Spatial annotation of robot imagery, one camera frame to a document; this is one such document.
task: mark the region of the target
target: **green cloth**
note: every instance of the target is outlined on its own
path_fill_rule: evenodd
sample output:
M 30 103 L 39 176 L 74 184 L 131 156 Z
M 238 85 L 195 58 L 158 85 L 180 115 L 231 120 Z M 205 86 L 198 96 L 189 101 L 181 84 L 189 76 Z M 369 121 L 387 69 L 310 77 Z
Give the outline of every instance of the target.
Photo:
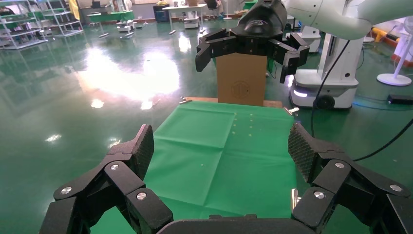
M 155 131 L 145 183 L 175 220 L 211 214 L 291 216 L 294 119 L 284 109 L 211 102 L 180 105 Z
M 93 15 L 88 15 L 88 16 L 90 18 L 90 21 L 94 23 L 114 21 L 114 20 L 127 21 L 127 20 L 135 19 L 135 15 L 133 14 L 133 11 L 112 12 L 107 15 L 102 15 L 99 13 L 99 14 L 93 14 Z
M 251 9 L 251 7 L 256 4 L 258 2 L 258 0 L 253 0 L 253 1 L 246 1 L 244 3 L 244 7 L 243 9 Z

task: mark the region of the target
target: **table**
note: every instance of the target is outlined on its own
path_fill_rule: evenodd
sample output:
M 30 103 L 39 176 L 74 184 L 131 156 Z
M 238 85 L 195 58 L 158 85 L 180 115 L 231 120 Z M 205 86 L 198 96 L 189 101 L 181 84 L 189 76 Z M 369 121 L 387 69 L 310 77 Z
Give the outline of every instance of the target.
M 203 21 L 203 15 L 202 15 L 202 8 L 204 8 L 206 4 L 198 4 L 197 6 L 169 6 L 162 8 L 162 10 L 168 10 L 169 12 L 169 22 L 170 22 L 170 35 L 174 34 L 176 30 L 173 29 L 172 26 L 172 16 L 171 14 L 174 13 L 182 13 L 182 12 L 189 12 L 189 11 L 199 11 L 201 13 L 201 32 L 204 31 L 204 21 Z
M 98 14 L 91 14 L 88 16 L 91 22 L 93 23 L 113 21 L 113 20 L 128 21 L 128 20 L 135 19 L 135 15 L 133 14 L 133 11 L 111 12 L 111 13 L 108 13 L 107 15 L 102 15 L 101 13 L 98 13 Z

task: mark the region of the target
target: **cardboard box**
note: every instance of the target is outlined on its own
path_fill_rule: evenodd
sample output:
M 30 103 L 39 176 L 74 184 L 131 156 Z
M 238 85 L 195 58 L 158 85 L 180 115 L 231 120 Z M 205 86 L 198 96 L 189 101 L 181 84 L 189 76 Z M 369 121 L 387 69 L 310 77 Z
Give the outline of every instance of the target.
M 218 102 L 263 106 L 266 56 L 234 53 L 216 62 Z

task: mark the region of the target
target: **trash bin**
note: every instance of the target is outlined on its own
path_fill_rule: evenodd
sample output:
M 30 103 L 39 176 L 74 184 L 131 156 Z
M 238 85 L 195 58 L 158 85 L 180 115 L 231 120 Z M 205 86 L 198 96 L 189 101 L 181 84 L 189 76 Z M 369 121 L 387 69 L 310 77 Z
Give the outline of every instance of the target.
M 169 4 L 163 6 L 153 6 L 153 13 L 155 14 L 155 20 L 157 23 L 169 22 L 169 11 L 162 10 L 162 8 L 168 7 Z

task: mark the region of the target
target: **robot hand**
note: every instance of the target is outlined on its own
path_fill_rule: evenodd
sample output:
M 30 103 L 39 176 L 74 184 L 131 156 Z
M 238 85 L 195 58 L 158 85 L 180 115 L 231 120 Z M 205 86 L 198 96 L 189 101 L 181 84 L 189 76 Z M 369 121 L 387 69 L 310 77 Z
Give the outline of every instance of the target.
M 199 38 L 196 70 L 202 71 L 211 58 L 232 53 L 267 56 L 282 64 L 280 82 L 307 62 L 310 47 L 296 33 L 282 40 L 287 12 L 281 0 L 258 1 L 235 28 Z

